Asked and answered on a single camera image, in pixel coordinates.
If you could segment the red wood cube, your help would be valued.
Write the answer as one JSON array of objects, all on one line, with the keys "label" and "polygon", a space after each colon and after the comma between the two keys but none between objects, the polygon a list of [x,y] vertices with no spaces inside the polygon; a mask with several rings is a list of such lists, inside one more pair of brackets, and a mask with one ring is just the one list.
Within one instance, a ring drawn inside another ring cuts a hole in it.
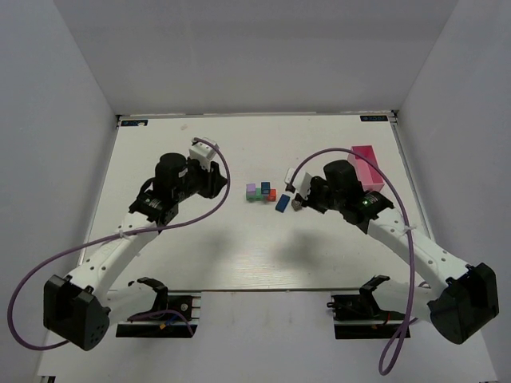
[{"label": "red wood cube", "polygon": [[272,202],[275,202],[276,201],[276,196],[277,196],[277,191],[275,189],[271,189],[270,193],[269,193],[269,196],[268,196],[268,200],[272,201]]}]

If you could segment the pink plastic box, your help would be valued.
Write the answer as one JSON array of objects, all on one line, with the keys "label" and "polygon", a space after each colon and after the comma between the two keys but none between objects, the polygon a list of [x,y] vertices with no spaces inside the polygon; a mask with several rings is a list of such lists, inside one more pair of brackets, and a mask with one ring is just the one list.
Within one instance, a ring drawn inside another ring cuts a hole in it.
[{"label": "pink plastic box", "polygon": [[385,186],[382,176],[374,170],[365,160],[369,160],[378,167],[378,161],[371,145],[352,146],[353,154],[348,155],[348,162],[355,168],[358,180],[361,182],[365,191],[380,192]]}]

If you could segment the olive grey wood cube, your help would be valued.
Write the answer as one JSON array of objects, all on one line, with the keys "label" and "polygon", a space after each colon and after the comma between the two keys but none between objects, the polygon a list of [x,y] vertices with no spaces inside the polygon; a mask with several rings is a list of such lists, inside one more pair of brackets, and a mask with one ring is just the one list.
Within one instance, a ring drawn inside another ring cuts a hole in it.
[{"label": "olive grey wood cube", "polygon": [[297,202],[295,200],[292,200],[291,201],[291,207],[295,210],[295,211],[299,211],[302,209],[302,205],[300,202]]}]

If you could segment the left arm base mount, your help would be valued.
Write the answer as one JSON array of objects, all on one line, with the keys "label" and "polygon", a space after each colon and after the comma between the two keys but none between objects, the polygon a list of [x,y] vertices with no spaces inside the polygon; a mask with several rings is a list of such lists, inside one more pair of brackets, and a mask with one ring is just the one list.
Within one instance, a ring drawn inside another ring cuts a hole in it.
[{"label": "left arm base mount", "polygon": [[150,315],[120,322],[115,337],[130,339],[191,339],[200,322],[201,293],[169,293],[166,303]]}]

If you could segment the small blue wood cube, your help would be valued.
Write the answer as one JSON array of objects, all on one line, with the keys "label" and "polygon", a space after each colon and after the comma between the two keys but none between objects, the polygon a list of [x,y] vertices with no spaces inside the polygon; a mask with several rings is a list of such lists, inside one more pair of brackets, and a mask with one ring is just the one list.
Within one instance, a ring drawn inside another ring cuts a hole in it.
[{"label": "small blue wood cube", "polygon": [[271,184],[269,182],[262,182],[261,183],[261,193],[265,193],[267,191],[271,190]]}]

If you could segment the long blue wood block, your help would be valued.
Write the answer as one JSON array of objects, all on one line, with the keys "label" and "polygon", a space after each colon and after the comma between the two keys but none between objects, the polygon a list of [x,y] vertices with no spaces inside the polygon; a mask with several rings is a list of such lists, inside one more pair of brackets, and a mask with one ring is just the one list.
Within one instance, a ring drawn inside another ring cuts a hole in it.
[{"label": "long blue wood block", "polygon": [[291,198],[289,195],[285,195],[285,194],[282,194],[280,197],[279,197],[279,200],[278,202],[276,203],[275,205],[275,209],[278,211],[278,212],[285,212],[286,208],[287,208],[287,205],[289,204]]}]

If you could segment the green arch wood block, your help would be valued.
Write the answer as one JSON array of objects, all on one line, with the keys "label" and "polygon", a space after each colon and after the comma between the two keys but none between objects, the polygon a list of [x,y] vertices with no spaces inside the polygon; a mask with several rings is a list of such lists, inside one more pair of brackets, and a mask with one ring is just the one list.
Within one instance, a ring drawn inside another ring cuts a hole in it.
[{"label": "green arch wood block", "polygon": [[249,202],[254,202],[254,201],[265,201],[267,200],[267,196],[264,195],[260,189],[256,189],[254,190],[254,192],[247,192],[245,194],[245,197],[246,197],[246,200],[249,201]]}]

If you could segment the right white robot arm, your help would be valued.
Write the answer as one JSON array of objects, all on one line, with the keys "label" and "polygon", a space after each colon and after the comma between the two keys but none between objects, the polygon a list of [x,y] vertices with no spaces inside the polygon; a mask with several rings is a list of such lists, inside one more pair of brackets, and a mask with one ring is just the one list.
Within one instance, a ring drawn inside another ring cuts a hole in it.
[{"label": "right white robot arm", "polygon": [[339,212],[413,266],[427,284],[411,290],[388,276],[374,276],[358,290],[358,316],[377,318],[385,311],[403,314],[411,305],[411,317],[431,323],[446,340],[460,345],[498,315],[497,279],[489,266],[470,265],[413,229],[389,199],[363,189],[347,160],[330,162],[323,172],[323,176],[312,176],[290,168],[286,189],[302,207],[322,214]]}]

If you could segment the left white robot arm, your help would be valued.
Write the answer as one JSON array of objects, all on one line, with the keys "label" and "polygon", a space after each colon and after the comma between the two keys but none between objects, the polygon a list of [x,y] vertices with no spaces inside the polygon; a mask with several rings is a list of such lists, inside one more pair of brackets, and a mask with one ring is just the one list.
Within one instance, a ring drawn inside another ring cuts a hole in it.
[{"label": "left white robot arm", "polygon": [[108,328],[126,320],[182,314],[168,305],[168,287],[140,277],[114,290],[123,270],[177,216],[180,203],[200,195],[214,199],[228,193],[229,178],[220,173],[212,147],[191,149],[188,156],[164,154],[154,177],[146,180],[116,233],[65,277],[44,285],[43,324],[66,341],[89,351]]}]

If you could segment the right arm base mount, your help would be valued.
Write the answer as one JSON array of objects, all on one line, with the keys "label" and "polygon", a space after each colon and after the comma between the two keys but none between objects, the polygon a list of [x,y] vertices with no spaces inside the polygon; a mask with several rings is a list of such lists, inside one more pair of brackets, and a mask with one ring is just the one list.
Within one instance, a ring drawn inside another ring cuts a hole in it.
[{"label": "right arm base mount", "polygon": [[394,311],[372,314],[359,294],[332,295],[327,309],[333,315],[336,340],[389,340],[404,319]]}]

